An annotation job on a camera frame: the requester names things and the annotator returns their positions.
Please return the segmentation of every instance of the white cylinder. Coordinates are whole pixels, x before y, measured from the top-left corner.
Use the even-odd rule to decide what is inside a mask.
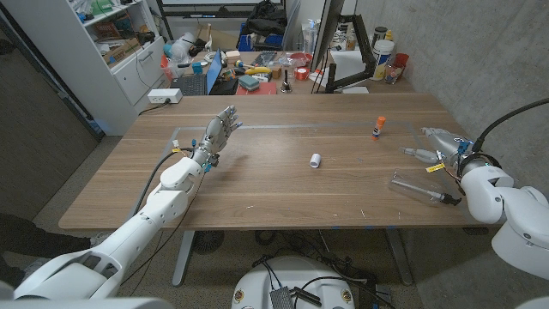
[[[320,155],[314,154],[311,157],[311,162],[309,162],[309,165],[313,168],[317,168],[320,165]]]
[[[381,81],[385,75],[385,64],[389,61],[391,52],[395,48],[395,42],[386,39],[380,39],[376,41],[376,45],[373,48],[372,53],[376,58],[376,71],[374,76],[370,77],[373,81]]]

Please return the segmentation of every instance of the cardboard box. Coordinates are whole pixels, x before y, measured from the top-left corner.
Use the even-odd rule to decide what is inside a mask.
[[[205,42],[209,41],[208,30],[212,35],[212,51],[220,49],[236,49],[238,38],[231,34],[223,33],[219,30],[212,29],[211,26],[198,25],[196,32],[196,38],[203,39]]]
[[[127,39],[122,46],[111,49],[105,56],[103,56],[103,59],[109,68],[112,68],[134,52],[139,51],[140,48],[139,41],[136,38]]]
[[[97,22],[94,24],[95,31],[101,38],[118,38],[120,33],[114,25],[114,22]]]

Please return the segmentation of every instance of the white shelf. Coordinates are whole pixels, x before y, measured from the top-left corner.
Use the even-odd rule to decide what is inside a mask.
[[[83,25],[84,25],[84,27],[87,27],[87,26],[93,25],[96,22],[103,21],[105,18],[113,16],[116,13],[120,13],[123,10],[129,8],[130,6],[140,3],[141,1],[143,1],[143,0],[134,0],[133,3],[130,3],[128,5],[117,5],[117,6],[113,5],[112,10],[110,10],[108,12],[105,12],[104,14],[95,15],[92,20],[84,21]]]
[[[132,53],[129,57],[127,57],[126,59],[120,61],[118,64],[116,64],[115,66],[110,68],[112,74],[116,73],[116,71],[118,71],[120,68],[124,67],[128,62],[130,62],[130,61],[136,62],[137,61],[136,60],[137,55],[141,54],[141,52],[145,48],[147,48],[149,45],[151,45],[151,42],[146,42],[145,45],[143,45],[143,47],[141,47],[141,46],[137,47],[136,52]]]

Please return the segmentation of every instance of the wooden table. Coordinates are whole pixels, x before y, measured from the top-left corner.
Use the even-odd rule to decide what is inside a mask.
[[[251,62],[254,61],[254,59],[256,59],[256,57],[260,53],[261,53],[260,51],[242,51],[240,52],[240,59],[245,64],[251,64]],[[198,53],[198,55],[196,55],[195,57],[195,61],[202,61],[202,59],[204,58],[204,55],[206,55],[206,52]],[[329,54],[327,66],[329,66],[329,64],[332,64],[333,62],[334,62],[334,59],[332,58],[331,54]],[[202,68],[204,73],[208,71],[208,68],[209,68],[209,65]],[[224,68],[222,72],[224,72],[225,70],[229,70],[231,68],[234,68],[234,64],[228,64],[228,66]],[[188,68],[185,71],[185,74],[186,75],[192,74],[192,68]],[[283,94],[280,91],[283,78],[279,78],[279,79],[273,78],[271,82],[276,82],[276,88],[279,89],[278,94]],[[295,82],[291,82],[291,85],[293,88],[292,94],[311,94],[311,89],[313,84],[315,83],[311,79],[307,79],[306,81],[296,80]],[[385,83],[385,82],[374,82],[374,81],[367,80],[367,81],[361,82],[357,86],[366,86],[370,91],[370,93],[372,94],[379,94],[379,93],[403,94],[403,93],[414,92],[412,85],[405,78],[401,78],[395,85],[389,85],[388,83]]]
[[[384,85],[391,91],[394,86]],[[181,228],[186,230],[172,284],[183,282],[194,230],[387,228],[402,281],[413,283],[396,227],[465,227],[479,224],[465,201],[425,204],[389,190],[398,168],[430,178],[459,197],[443,172],[398,152],[429,148],[420,128],[464,134],[430,94],[280,94],[186,97],[140,116],[59,222],[64,229],[115,229],[128,218],[147,178],[177,138],[200,140],[205,125],[226,106],[238,108],[244,126],[220,152]],[[371,140],[378,116],[388,119]],[[318,169],[309,160],[319,153]],[[174,155],[156,174],[180,157]],[[175,227],[178,220],[171,222]]]

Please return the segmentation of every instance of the white bottle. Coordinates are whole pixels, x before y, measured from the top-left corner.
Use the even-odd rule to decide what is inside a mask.
[[[374,58],[376,59],[376,71],[374,76],[370,77],[373,81],[381,81],[385,76],[385,64],[389,61],[391,52],[395,48],[395,42],[379,39],[373,49]]]

